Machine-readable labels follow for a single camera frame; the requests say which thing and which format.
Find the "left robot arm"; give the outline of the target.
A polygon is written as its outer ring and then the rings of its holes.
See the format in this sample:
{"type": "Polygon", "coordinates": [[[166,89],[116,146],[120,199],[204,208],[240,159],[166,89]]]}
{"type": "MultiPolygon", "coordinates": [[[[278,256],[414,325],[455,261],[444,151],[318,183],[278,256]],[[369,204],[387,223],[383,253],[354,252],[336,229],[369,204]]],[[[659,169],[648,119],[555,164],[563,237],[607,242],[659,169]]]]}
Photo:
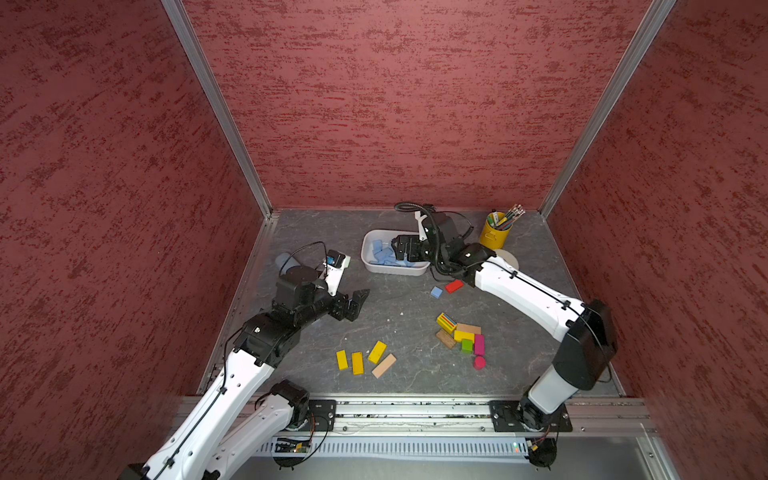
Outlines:
{"type": "Polygon", "coordinates": [[[309,394],[289,380],[273,385],[246,420],[236,420],[306,327],[326,315],[358,318],[370,292],[339,292],[343,272],[336,266],[281,268],[271,308],[245,322],[221,372],[192,412],[154,455],[127,466],[121,478],[230,479],[276,434],[307,423],[309,394]]]}

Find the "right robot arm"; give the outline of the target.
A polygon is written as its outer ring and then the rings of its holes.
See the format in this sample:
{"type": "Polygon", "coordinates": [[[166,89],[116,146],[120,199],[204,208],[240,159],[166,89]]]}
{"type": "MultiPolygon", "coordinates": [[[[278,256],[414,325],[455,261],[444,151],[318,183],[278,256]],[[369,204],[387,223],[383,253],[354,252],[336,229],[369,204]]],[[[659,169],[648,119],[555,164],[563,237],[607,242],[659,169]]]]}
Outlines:
{"type": "Polygon", "coordinates": [[[391,246],[395,257],[427,262],[436,271],[492,294],[534,320],[560,346],[547,370],[519,401],[516,417],[529,431],[548,428],[561,406],[579,391],[592,389],[615,356],[616,332],[610,309],[599,300],[587,304],[561,294],[522,273],[491,248],[466,241],[447,212],[431,205],[400,202],[412,213],[416,234],[401,234],[391,246]]]}

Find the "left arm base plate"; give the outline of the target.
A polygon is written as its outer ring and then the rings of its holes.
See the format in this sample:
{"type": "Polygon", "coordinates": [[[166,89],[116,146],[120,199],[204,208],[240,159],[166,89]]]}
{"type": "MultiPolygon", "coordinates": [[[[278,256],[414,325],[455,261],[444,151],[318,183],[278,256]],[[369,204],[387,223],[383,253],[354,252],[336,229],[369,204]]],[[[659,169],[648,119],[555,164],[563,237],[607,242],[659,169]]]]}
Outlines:
{"type": "Polygon", "coordinates": [[[308,413],[299,432],[331,432],[334,429],[338,402],[335,399],[310,399],[308,413]]]}

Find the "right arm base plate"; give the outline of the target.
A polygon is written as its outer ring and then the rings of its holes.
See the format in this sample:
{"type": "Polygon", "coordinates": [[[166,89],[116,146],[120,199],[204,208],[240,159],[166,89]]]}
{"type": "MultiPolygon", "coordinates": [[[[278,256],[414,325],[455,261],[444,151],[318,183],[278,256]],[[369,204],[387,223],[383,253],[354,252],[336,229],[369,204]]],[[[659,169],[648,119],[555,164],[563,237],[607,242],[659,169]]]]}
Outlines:
{"type": "Polygon", "coordinates": [[[545,413],[527,400],[523,402],[523,406],[520,406],[517,400],[492,400],[488,406],[495,432],[543,434],[573,431],[570,415],[564,404],[552,413],[545,413]]]}

